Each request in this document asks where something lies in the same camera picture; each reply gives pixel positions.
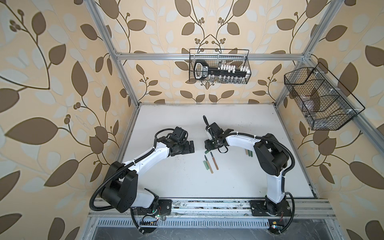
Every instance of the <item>wire basket frame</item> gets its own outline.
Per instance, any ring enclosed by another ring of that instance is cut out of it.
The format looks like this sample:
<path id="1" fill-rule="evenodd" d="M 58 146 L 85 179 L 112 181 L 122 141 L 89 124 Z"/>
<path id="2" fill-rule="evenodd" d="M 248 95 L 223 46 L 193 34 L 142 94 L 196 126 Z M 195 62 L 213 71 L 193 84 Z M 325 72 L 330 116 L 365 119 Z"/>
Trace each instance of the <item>wire basket frame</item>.
<path id="1" fill-rule="evenodd" d="M 332 74 L 334 87 L 324 76 Z M 319 62 L 316 67 L 303 67 L 284 75 L 284 84 L 303 113 L 311 130 L 339 130 L 365 107 L 349 89 Z M 354 100 L 358 107 L 350 103 Z"/>
<path id="2" fill-rule="evenodd" d="M 247 84 L 251 77 L 249 50 L 191 48 L 189 50 L 189 82 Z"/>

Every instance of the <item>wire mesh basket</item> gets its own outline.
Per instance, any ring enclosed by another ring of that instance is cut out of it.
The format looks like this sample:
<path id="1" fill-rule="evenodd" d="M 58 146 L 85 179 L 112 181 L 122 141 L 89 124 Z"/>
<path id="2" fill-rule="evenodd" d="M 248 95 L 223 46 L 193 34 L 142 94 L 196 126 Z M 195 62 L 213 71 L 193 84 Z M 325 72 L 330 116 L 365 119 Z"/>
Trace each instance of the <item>wire mesh basket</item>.
<path id="1" fill-rule="evenodd" d="M 247 84 L 252 74 L 248 53 L 245 49 L 191 48 L 189 81 Z"/>
<path id="2" fill-rule="evenodd" d="M 327 80 L 326 73 L 337 80 L 337 87 Z M 285 74 L 284 84 L 311 130 L 339 130 L 365 109 L 322 63 L 315 68 L 304 67 Z"/>

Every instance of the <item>robotic arm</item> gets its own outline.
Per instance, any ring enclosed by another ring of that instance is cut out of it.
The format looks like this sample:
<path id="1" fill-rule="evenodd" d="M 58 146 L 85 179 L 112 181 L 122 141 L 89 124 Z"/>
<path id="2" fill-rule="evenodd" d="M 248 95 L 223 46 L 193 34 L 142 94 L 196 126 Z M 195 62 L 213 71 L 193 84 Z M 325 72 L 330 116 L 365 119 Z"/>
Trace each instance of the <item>robotic arm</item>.
<path id="1" fill-rule="evenodd" d="M 285 195 L 288 193 L 284 192 L 285 174 L 295 165 L 292 153 L 270 133 L 263 137 L 239 132 L 231 133 L 233 129 L 223 131 L 215 122 L 209 125 L 205 116 L 203 119 L 209 136 L 205 141 L 207 151 L 214 149 L 220 151 L 222 147 L 228 151 L 227 146 L 237 146 L 256 153 L 261 168 L 267 173 L 264 211 L 272 216 L 281 214 L 282 208 L 287 204 Z M 291 165 L 286 168 L 289 158 Z"/>
<path id="2" fill-rule="evenodd" d="M 169 130 L 173 133 L 157 138 L 159 133 Z M 187 138 L 188 132 L 180 127 L 163 129 L 155 134 L 152 148 L 132 160 L 124 163 L 116 161 L 111 164 L 104 182 L 89 201 L 90 209 L 104 211 L 115 208 L 123 213 L 129 208 L 142 207 L 148 214 L 154 213 L 158 207 L 159 196 L 148 189 L 137 189 L 138 176 L 169 156 L 194 153 L 194 143 L 187 141 Z M 110 206 L 96 207 L 94 200 L 97 195 Z"/>

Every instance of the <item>black rack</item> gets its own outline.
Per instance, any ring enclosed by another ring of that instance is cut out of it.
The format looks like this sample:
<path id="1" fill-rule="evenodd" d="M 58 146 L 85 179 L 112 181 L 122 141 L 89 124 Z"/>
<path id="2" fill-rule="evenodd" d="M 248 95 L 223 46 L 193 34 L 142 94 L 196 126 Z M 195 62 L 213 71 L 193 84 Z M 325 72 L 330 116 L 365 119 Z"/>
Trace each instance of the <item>black rack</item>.
<path id="1" fill-rule="evenodd" d="M 324 76 L 326 73 L 337 80 L 337 87 L 328 82 Z M 285 74 L 284 84 L 311 130 L 339 130 L 365 109 L 321 62 L 314 68 L 299 68 Z M 352 106 L 351 100 L 359 106 Z"/>
<path id="2" fill-rule="evenodd" d="M 252 74 L 248 53 L 245 49 L 191 48 L 189 81 L 247 84 Z"/>

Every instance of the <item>work surface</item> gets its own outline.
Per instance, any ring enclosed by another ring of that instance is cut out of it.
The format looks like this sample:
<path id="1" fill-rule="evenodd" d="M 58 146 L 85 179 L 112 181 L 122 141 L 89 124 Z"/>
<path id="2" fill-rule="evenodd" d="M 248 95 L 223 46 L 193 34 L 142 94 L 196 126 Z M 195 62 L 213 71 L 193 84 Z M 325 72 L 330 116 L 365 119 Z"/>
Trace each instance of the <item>work surface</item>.
<path id="1" fill-rule="evenodd" d="M 225 154 L 214 150 L 212 153 L 219 170 L 216 170 L 210 153 L 206 156 L 214 173 L 206 170 L 203 164 L 204 141 L 208 137 L 203 115 L 209 124 L 216 122 L 223 130 L 230 128 L 258 136 L 272 133 L 293 153 L 272 105 L 143 105 L 123 161 L 131 160 L 151 148 L 154 135 L 159 130 L 176 126 L 188 131 L 188 140 L 194 141 L 195 153 L 161 160 L 144 175 L 139 175 L 138 187 L 148 188 L 164 198 L 265 197 L 266 173 L 261 169 L 255 153 L 249 157 L 243 148 L 231 146 Z M 313 197 L 298 161 L 286 174 L 285 190 L 294 197 Z"/>

